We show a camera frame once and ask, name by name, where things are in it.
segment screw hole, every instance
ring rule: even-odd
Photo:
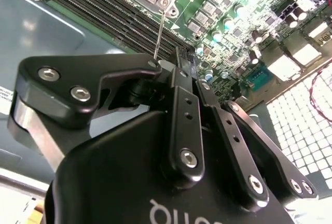
[[[192,115],[190,115],[190,113],[185,113],[185,116],[187,119],[191,120],[192,119]]]
[[[191,100],[190,99],[185,99],[185,101],[187,102],[187,104],[189,104],[189,105],[191,105],[192,104],[192,102],[191,102]]]

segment white grid pattern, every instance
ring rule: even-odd
[[[331,74],[332,65],[319,76],[313,92],[318,106],[329,118],[332,118]],[[328,188],[332,189],[332,127],[309,100],[315,75],[292,87],[267,107],[283,153],[304,176],[321,171]]]

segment white label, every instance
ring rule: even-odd
[[[0,113],[9,115],[13,92],[0,86]]]

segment silver screw head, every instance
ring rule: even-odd
[[[197,158],[189,150],[181,151],[181,161],[189,168],[195,168],[197,166]]]
[[[166,7],[170,4],[169,0],[159,0],[161,6]]]
[[[295,191],[298,192],[299,194],[301,194],[302,189],[301,189],[300,185],[297,182],[295,182],[293,179],[291,179],[290,182],[292,183],[292,186],[295,189]]]
[[[38,76],[46,81],[57,81],[60,79],[60,74],[53,68],[43,67],[38,70]]]
[[[91,98],[90,92],[82,87],[74,87],[71,90],[71,95],[74,99],[81,101],[81,102],[86,102]]]
[[[233,103],[229,103],[230,108],[232,108],[234,111],[239,111],[239,108],[235,106]]]
[[[180,71],[180,74],[181,74],[183,77],[187,77],[186,73],[183,72],[183,71]]]
[[[251,175],[249,177],[249,183],[250,183],[251,187],[253,187],[253,189],[256,191],[256,193],[263,194],[263,192],[264,192],[263,185],[255,176]]]
[[[309,194],[313,194],[313,190],[312,188],[309,186],[309,184],[307,184],[305,181],[302,182],[302,185],[303,187],[306,189],[306,191],[309,193]]]
[[[203,82],[203,83],[202,83],[202,86],[203,86],[205,89],[210,90],[210,86],[209,86],[207,83]]]

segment red wire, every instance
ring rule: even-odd
[[[324,67],[322,67],[317,74],[315,75],[315,77],[313,78],[312,82],[311,82],[311,88],[309,90],[309,94],[310,94],[310,104],[312,105],[312,107],[318,112],[318,114],[320,116],[322,116],[324,119],[326,119],[328,122],[332,123],[332,120],[330,120],[324,113],[323,111],[320,109],[320,107],[317,105],[316,100],[313,97],[313,88],[315,86],[316,80],[319,77],[319,75],[321,75],[321,73],[323,72],[324,69],[326,69],[330,64],[332,63],[332,59],[326,63],[324,65]]]

